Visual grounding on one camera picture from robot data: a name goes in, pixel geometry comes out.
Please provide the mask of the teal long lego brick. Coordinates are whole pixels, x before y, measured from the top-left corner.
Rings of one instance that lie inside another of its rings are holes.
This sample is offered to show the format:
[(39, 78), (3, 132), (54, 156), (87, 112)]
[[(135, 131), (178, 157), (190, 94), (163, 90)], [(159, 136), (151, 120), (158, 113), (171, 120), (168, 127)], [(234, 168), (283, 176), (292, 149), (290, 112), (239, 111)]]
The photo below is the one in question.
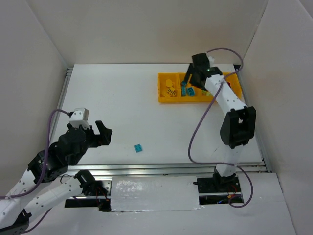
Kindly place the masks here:
[(181, 96), (186, 96), (186, 89), (184, 86), (181, 86)]

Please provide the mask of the teal rounded lego brick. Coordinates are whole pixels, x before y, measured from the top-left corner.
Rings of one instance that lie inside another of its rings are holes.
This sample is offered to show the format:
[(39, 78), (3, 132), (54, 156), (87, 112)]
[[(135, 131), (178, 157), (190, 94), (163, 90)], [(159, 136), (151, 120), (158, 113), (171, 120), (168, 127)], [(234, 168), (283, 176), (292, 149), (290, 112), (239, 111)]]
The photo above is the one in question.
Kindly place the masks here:
[(186, 88), (186, 94), (188, 96), (195, 96), (195, 91), (192, 87), (188, 87), (188, 88)]

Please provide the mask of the round yellow lego brick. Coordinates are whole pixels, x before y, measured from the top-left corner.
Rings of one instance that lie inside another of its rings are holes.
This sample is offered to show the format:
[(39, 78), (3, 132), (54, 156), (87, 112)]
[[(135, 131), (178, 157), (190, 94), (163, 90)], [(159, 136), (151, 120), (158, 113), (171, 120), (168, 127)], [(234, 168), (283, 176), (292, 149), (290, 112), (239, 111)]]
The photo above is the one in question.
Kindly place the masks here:
[(173, 87), (173, 81), (171, 79), (167, 79), (165, 81), (165, 85), (167, 88)]

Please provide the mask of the light green lego brick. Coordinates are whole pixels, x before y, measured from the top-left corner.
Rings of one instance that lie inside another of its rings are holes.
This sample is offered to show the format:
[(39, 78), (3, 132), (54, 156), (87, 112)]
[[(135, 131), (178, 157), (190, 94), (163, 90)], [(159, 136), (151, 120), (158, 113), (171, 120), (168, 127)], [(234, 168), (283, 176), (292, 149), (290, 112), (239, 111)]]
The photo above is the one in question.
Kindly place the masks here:
[(211, 92), (210, 91), (202, 91), (202, 96), (211, 96)]

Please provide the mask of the yellow black striped lego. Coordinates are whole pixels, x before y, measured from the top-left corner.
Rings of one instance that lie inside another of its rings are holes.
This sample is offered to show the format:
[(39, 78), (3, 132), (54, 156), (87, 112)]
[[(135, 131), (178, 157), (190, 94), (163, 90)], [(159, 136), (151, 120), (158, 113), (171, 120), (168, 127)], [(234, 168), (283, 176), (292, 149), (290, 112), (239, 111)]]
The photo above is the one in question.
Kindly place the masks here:
[(172, 88), (169, 88), (169, 89), (166, 90), (166, 92), (167, 92), (170, 96), (176, 96), (175, 89), (172, 90)]

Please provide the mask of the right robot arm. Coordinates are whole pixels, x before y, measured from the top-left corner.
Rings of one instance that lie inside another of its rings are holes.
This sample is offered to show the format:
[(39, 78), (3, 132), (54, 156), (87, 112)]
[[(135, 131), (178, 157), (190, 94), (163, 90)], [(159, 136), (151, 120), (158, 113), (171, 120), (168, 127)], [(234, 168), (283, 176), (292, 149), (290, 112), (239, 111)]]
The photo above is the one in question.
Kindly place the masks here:
[(238, 98), (226, 82), (226, 76), (218, 67), (213, 66), (213, 58), (206, 53), (192, 56), (182, 84), (191, 84), (210, 92), (213, 95), (212, 101), (217, 102), (224, 113), (220, 137), (227, 152), (216, 165), (212, 181), (215, 189), (227, 189), (235, 184), (236, 165), (243, 147), (254, 137), (256, 110)]

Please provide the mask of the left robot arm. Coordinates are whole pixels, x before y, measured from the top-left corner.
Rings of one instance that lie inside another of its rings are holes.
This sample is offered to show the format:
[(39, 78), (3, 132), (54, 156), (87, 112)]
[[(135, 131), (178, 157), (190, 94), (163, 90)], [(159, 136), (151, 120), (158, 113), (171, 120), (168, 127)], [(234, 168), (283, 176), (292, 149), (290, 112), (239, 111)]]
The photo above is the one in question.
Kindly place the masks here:
[(112, 130), (102, 121), (96, 121), (99, 134), (92, 127), (81, 125), (68, 130), (52, 143), (48, 150), (39, 152), (28, 164), (24, 175), (10, 192), (0, 200), (0, 233), (20, 235), (29, 232), (29, 223), (41, 213), (47, 213), (56, 204), (79, 194), (85, 196), (107, 196), (102, 183), (95, 180), (89, 170), (80, 170), (61, 186), (38, 195), (59, 176), (77, 165), (89, 148), (107, 146), (111, 142)]

